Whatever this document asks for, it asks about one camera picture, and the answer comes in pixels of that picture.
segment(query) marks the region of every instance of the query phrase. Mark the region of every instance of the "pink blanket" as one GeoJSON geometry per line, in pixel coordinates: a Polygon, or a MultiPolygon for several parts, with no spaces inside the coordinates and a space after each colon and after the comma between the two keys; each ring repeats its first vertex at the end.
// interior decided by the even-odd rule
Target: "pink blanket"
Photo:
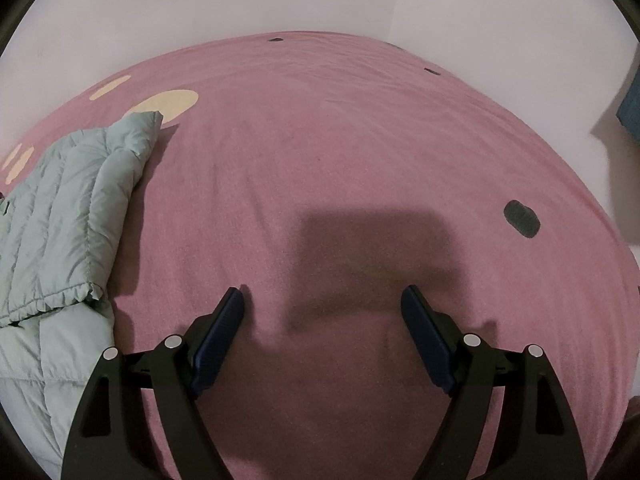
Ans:
{"type": "MultiPolygon", "coordinates": [[[[132,107],[160,109],[166,128],[113,269],[116,341],[150,349],[242,285],[247,315],[198,402],[235,478],[412,477],[449,399],[402,322],[410,283],[491,345],[545,349],[594,475],[636,367],[638,267],[520,120],[391,45],[285,32],[114,75],[27,133],[15,160],[30,146],[33,156],[12,175],[59,136],[132,107]],[[533,238],[506,221],[511,200],[540,220],[533,238]]],[[[494,402],[473,475],[498,414],[494,402]]]]}

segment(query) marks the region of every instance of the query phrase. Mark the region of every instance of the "black plastic mount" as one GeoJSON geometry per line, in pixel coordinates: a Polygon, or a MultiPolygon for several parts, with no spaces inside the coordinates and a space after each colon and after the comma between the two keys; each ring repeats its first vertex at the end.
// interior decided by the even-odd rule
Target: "black plastic mount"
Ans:
{"type": "MultiPolygon", "coordinates": [[[[463,335],[414,285],[402,293],[401,311],[431,380],[452,397],[414,480],[466,480],[494,386],[505,387],[502,413],[489,467],[478,480],[586,480],[571,409],[539,346],[511,352],[463,335]]],[[[140,388],[154,390],[182,480],[232,480],[194,400],[214,383],[243,314],[242,294],[230,288],[184,336],[137,354],[106,349],[78,405],[62,480],[167,480],[152,451],[140,388]]]]}

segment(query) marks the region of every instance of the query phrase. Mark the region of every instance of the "metal rivet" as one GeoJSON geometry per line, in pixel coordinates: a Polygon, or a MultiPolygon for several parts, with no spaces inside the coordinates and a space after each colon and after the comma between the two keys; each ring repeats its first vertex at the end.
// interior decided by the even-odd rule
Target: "metal rivet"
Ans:
{"type": "Polygon", "coordinates": [[[462,341],[467,346],[480,346],[481,339],[476,334],[466,334],[462,341]]]}
{"type": "Polygon", "coordinates": [[[529,353],[533,355],[533,357],[542,357],[542,354],[545,352],[538,345],[529,345],[529,353]]]}
{"type": "Polygon", "coordinates": [[[118,349],[115,346],[110,346],[104,352],[102,352],[102,357],[107,359],[107,361],[111,361],[112,359],[115,359],[117,355],[118,355],[118,349]]]}
{"type": "Polygon", "coordinates": [[[167,348],[176,348],[182,343],[182,338],[179,335],[171,335],[164,340],[164,346],[167,348]]]}

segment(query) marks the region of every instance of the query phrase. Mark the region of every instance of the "quilted comforter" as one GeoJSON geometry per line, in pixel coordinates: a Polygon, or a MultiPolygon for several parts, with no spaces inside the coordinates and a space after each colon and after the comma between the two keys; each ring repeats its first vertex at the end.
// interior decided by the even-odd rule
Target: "quilted comforter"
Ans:
{"type": "Polygon", "coordinates": [[[0,402],[52,478],[84,384],[113,345],[106,283],[161,123],[131,114],[62,137],[0,207],[0,402]]]}

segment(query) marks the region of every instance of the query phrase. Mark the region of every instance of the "blue pad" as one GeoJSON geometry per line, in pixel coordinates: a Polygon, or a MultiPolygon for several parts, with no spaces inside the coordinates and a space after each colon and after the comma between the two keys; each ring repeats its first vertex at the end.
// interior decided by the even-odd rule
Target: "blue pad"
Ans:
{"type": "Polygon", "coordinates": [[[196,397],[210,388],[225,360],[226,352],[244,316],[242,292],[233,289],[226,302],[210,316],[216,316],[211,328],[193,355],[193,379],[190,388],[196,397]]]}
{"type": "Polygon", "coordinates": [[[616,115],[633,138],[640,142],[640,70],[636,73],[616,115]]]}
{"type": "Polygon", "coordinates": [[[451,394],[457,385],[454,353],[440,335],[420,298],[409,286],[402,292],[400,308],[431,382],[447,395],[451,394]]]}

